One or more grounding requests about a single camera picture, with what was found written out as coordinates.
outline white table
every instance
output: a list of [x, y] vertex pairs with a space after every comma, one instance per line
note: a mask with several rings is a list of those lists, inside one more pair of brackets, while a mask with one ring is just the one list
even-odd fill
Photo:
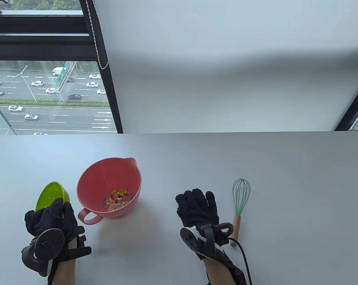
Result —
[[[0, 137], [0, 284], [46, 282], [21, 262], [31, 240], [24, 213], [51, 181], [78, 213], [80, 175], [112, 156], [136, 158], [141, 195], [127, 216], [85, 226], [93, 253], [78, 259], [77, 284], [205, 284], [180, 239], [175, 195], [211, 190], [220, 221], [232, 221], [232, 184], [246, 178], [240, 240], [254, 285], [358, 285], [357, 132]], [[244, 270], [240, 252], [224, 248]]]

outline wooden whisk handle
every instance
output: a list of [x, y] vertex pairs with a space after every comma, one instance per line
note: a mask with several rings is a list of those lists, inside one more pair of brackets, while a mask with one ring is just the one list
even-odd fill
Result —
[[[233, 222], [233, 226], [234, 226], [234, 231], [231, 235], [231, 238], [238, 240], [238, 234], [240, 233], [240, 224], [241, 224], [241, 216], [239, 215], [235, 215], [234, 216], [234, 222]], [[230, 245], [232, 247], [235, 247], [237, 244], [234, 241], [230, 241]]]

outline teal whisk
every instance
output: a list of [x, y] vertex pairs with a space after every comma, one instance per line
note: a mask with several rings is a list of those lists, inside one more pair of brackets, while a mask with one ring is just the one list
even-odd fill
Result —
[[[232, 233], [232, 238], [238, 240], [238, 233], [240, 232], [241, 224], [241, 213], [244, 210], [246, 202], [250, 196], [250, 183], [242, 178], [237, 179], [233, 183], [233, 202], [236, 215], [234, 216], [234, 231]], [[236, 246], [237, 244], [231, 240], [231, 246]]]

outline road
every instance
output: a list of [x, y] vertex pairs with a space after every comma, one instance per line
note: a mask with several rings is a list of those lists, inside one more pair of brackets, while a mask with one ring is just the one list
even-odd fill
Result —
[[[23, 106], [22, 112], [10, 112], [8, 105], [0, 110], [16, 134], [94, 134], [116, 133], [109, 108]], [[27, 114], [38, 115], [37, 121], [26, 121]]]
[[[53, 76], [52, 72], [28, 72], [25, 70], [23, 72], [24, 78], [21, 76], [13, 78], [19, 74], [19, 71], [12, 70], [0, 70], [0, 90], [5, 92], [5, 95], [0, 96], [0, 98], [16, 98], [16, 99], [34, 99], [30, 90], [27, 87], [30, 87], [32, 93], [34, 94], [36, 100], [38, 99], [58, 99], [57, 94], [46, 94], [45, 90], [47, 88], [56, 88], [56, 78]], [[61, 96], [63, 99], [67, 100], [68, 96], [71, 94], [79, 94], [82, 96], [82, 101], [103, 101], [108, 102], [106, 94], [100, 95], [97, 94], [98, 89], [103, 89], [104, 84], [101, 79], [89, 79], [89, 74], [71, 74], [70, 77], [75, 79], [74, 83], [66, 83], [63, 90], [61, 91]], [[43, 81], [43, 86], [31, 86], [33, 81]], [[98, 87], [86, 87], [88, 82], [97, 82]]]

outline green bowl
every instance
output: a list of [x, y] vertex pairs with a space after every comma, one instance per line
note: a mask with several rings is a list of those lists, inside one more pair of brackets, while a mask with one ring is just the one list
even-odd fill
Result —
[[36, 203], [35, 211], [49, 207], [57, 198], [62, 198], [63, 203], [70, 202], [68, 192], [59, 182], [51, 182], [42, 191]]

